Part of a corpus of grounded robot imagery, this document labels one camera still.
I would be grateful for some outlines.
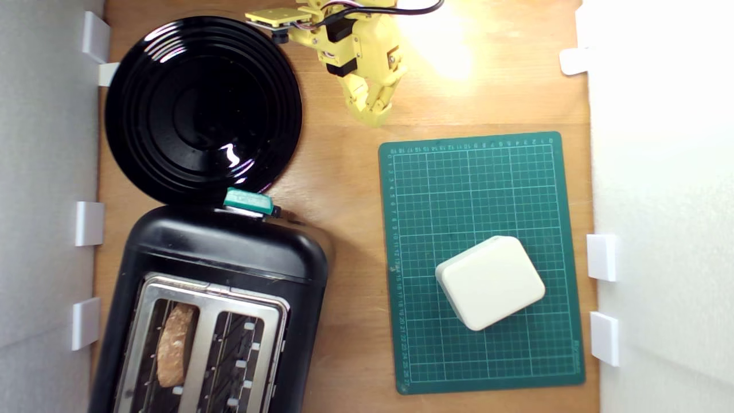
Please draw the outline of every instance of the wooden table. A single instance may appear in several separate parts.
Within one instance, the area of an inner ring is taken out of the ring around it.
[[[108,0],[112,61],[176,18],[289,7],[288,0]],[[315,52],[284,45],[299,78],[305,121],[290,168],[269,194],[333,236],[329,280],[304,412],[597,412],[598,363],[589,354],[596,286],[586,277],[592,232],[589,107],[584,76],[564,77],[558,52],[575,45],[579,0],[447,0],[435,15],[400,18],[410,72],[387,125],[351,119],[341,89]],[[394,140],[557,130],[564,138],[573,242],[586,351],[578,387],[400,396],[395,391],[377,147]],[[107,205],[95,294],[106,319],[123,245],[157,203],[120,172],[101,144],[99,198]]]

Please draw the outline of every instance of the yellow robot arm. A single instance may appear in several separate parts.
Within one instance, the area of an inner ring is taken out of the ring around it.
[[[319,25],[328,16],[351,7],[353,1],[297,2],[306,5],[297,10],[251,12],[245,17],[251,24],[273,31],[275,41],[289,39],[315,49],[329,73],[338,77],[356,119],[381,126],[390,113],[395,89],[407,72],[393,19],[386,14],[354,12]],[[362,0],[360,6],[395,7],[396,0]]]

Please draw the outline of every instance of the black plate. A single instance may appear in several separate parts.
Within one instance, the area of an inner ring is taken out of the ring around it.
[[[127,177],[166,204],[221,204],[265,190],[301,131],[301,95],[282,51],[257,29],[192,17],[153,30],[107,94],[107,140]]]

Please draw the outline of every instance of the teal plastic clip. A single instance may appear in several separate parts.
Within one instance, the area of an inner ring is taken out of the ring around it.
[[[261,193],[251,193],[237,188],[228,188],[227,196],[225,196],[224,205],[239,209],[246,209],[252,212],[258,212],[265,215],[272,215],[273,200]]]

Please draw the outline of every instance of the white bracket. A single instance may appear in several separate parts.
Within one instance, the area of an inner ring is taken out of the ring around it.
[[[71,350],[77,351],[99,340],[102,310],[99,297],[74,304],[71,325]]]
[[[591,6],[582,4],[575,13],[576,16],[576,47],[564,49],[559,53],[561,72],[566,76],[583,73],[589,70],[591,51],[594,38],[594,24]]]
[[[617,237],[614,235],[588,234],[586,236],[586,260],[589,277],[597,280],[617,280]]]
[[[101,202],[76,203],[76,237],[74,245],[100,245],[104,236],[104,204]]]
[[[105,63],[99,65],[99,83],[98,85],[103,87],[109,87],[112,83],[112,78],[115,77],[115,72],[120,66],[120,63]]]
[[[600,312],[591,312],[592,355],[619,367],[619,322]]]
[[[110,28],[93,12],[84,12],[84,34],[81,51],[97,63],[107,63],[109,59]]]

